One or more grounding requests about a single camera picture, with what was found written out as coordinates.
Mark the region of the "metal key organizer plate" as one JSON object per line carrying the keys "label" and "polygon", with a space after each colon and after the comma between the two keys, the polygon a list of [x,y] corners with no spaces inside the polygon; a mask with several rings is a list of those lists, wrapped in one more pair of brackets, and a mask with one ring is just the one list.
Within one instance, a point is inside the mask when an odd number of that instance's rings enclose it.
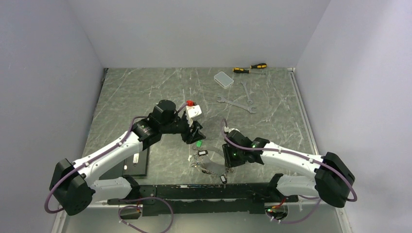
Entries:
{"label": "metal key organizer plate", "polygon": [[[194,146],[192,149],[194,150],[194,153],[188,157],[188,162],[191,167],[194,167],[199,172],[211,175],[214,178],[217,178],[220,175],[225,175],[227,177],[228,173],[233,172],[232,168],[228,168],[225,165],[223,151],[221,149],[217,147],[197,148],[196,146]],[[199,150],[207,150],[208,155],[198,156],[197,153]],[[222,157],[222,163],[216,163],[211,160],[212,155],[216,154]]]}

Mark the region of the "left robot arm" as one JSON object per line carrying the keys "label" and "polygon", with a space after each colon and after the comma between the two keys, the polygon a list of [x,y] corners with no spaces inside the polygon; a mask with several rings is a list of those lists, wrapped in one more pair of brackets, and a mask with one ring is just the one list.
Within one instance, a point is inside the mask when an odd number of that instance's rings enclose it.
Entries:
{"label": "left robot arm", "polygon": [[198,119],[200,105],[188,100],[177,108],[171,100],[160,100],[147,116],[136,116],[128,129],[113,142],[70,162],[59,161],[54,169],[44,209],[49,214],[65,211],[76,215],[91,203],[123,199],[135,203],[140,196],[139,184],[129,175],[102,180],[108,170],[159,142],[164,134],[179,134],[186,144],[204,140]]}

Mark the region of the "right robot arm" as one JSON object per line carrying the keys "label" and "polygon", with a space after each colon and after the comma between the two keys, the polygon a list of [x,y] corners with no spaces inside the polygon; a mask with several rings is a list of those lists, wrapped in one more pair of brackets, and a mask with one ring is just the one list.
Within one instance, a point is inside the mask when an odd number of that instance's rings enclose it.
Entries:
{"label": "right robot arm", "polygon": [[257,137],[251,140],[234,128],[223,127],[221,134],[225,140],[223,154],[228,167],[258,163],[280,166],[298,173],[298,176],[277,173],[272,177],[268,196],[273,201],[300,195],[318,197],[337,208],[343,208],[348,201],[357,201],[353,189],[355,176],[335,153],[303,153],[268,139]]}

